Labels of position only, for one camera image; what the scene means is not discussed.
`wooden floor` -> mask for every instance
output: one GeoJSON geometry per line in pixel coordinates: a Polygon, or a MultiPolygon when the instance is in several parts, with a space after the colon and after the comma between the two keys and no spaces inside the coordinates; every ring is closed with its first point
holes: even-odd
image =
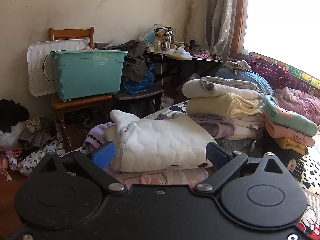
{"type": "Polygon", "coordinates": [[[12,181],[7,181],[7,176],[0,175],[0,238],[8,237],[21,226],[14,210],[13,198],[27,177],[18,171],[9,171],[9,174],[12,181]]]}

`white plastic lid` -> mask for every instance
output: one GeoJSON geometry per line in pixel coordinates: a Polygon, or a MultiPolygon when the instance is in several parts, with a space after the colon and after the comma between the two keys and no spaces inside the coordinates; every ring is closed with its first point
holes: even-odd
{"type": "MultiPolygon", "coordinates": [[[[30,45],[27,53],[29,90],[35,97],[55,93],[56,86],[54,81],[47,81],[44,77],[42,64],[50,51],[59,50],[82,50],[88,47],[85,40],[61,40],[36,42],[30,45]]],[[[52,58],[47,56],[44,64],[47,79],[54,80],[52,58]]]]}

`dark red cloth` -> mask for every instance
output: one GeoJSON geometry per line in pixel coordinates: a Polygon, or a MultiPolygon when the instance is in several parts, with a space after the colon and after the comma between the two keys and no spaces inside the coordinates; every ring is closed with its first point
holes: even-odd
{"type": "Polygon", "coordinates": [[[257,58],[247,61],[251,70],[262,76],[273,89],[285,88],[292,82],[291,74],[285,68],[277,64],[271,64],[264,58],[257,58]]]}

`chair backrest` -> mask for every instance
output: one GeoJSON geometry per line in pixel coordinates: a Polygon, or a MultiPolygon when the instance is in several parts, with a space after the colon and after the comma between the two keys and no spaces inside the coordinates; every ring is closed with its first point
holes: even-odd
{"type": "Polygon", "coordinates": [[[74,39],[85,39],[89,37],[89,47],[93,49],[93,32],[94,27],[90,29],[65,29],[55,31],[53,28],[49,28],[50,41],[54,40],[74,40],[74,39]]]}

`blue plastic bag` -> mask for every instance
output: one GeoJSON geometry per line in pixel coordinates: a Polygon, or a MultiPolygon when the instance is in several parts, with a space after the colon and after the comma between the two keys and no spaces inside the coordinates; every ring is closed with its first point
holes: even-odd
{"type": "Polygon", "coordinates": [[[124,93],[136,94],[148,90],[155,84],[156,70],[152,61],[146,62],[146,76],[142,80],[142,83],[137,83],[129,78],[122,76],[120,91],[124,93]]]}

